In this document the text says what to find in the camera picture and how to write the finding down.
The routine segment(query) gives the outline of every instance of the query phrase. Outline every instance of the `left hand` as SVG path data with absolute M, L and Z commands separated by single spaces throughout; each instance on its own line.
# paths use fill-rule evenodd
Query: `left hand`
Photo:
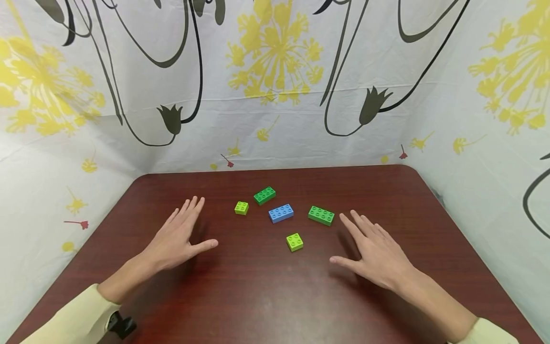
M 197 245 L 189 243 L 193 226 L 204 203 L 204 197 L 197 203 L 197 196 L 194 196 L 191 201 L 186 200 L 181 209 L 174 210 L 151 243 L 139 254 L 141 261 L 151 264 L 156 271 L 167 270 L 218 246 L 215 239 Z

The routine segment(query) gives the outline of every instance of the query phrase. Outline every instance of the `right hand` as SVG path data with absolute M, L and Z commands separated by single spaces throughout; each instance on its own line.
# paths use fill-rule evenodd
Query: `right hand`
M 340 256 L 333 256 L 330 262 L 343 266 L 368 279 L 372 283 L 396 292 L 402 281 L 417 270 L 411 264 L 401 247 L 379 224 L 372 224 L 366 216 L 352 210 L 354 224 L 344 214 L 340 220 L 353 236 L 361 260 L 355 261 Z

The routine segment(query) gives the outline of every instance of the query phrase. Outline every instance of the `dark green lego brick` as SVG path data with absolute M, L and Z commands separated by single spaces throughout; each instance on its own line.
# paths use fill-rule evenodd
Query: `dark green lego brick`
M 333 212 L 319 208 L 317 206 L 312 206 L 307 216 L 310 219 L 327 226 L 330 226 L 332 224 L 332 220 L 334 219 Z
M 254 195 L 256 203 L 258 203 L 259 205 L 264 204 L 273 197 L 275 197 L 275 190 L 273 190 L 271 187 L 267 187 Z

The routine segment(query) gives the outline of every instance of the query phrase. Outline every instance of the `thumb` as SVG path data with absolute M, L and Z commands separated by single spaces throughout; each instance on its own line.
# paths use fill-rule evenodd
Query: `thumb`
M 340 265 L 341 267 L 345 267 L 354 273 L 359 275 L 359 270 L 361 264 L 358 261 L 351 260 L 348 258 L 340 257 L 340 256 L 333 256 L 329 260 L 332 264 Z
M 218 246 L 218 240 L 210 239 L 207 241 L 203 241 L 197 245 L 191 246 L 191 257 L 194 257 L 198 255 L 199 253 L 203 253 L 205 251 L 208 251 L 211 248 L 214 248 Z

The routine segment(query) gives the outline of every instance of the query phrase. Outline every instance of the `rectangular lego brick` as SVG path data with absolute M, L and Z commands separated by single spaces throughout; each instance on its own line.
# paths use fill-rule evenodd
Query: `rectangular lego brick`
M 316 206 L 312 206 L 307 215 L 310 219 L 320 222 L 323 225 L 330 226 L 334 219 L 334 213 Z
M 302 238 L 300 238 L 298 233 L 287 236 L 287 244 L 291 252 L 294 252 L 304 247 L 304 242 L 302 241 Z
M 248 203 L 247 202 L 237 202 L 235 207 L 235 214 L 246 215 L 248 212 Z
M 256 203 L 258 203 L 259 205 L 264 204 L 273 197 L 275 197 L 275 190 L 273 190 L 271 187 L 267 187 L 254 195 Z
M 294 210 L 292 210 L 290 204 L 285 204 L 283 206 L 280 206 L 279 208 L 275 208 L 269 211 L 269 217 L 271 218 L 271 222 L 273 223 L 283 221 L 284 219 L 288 219 L 292 216 L 294 216 Z

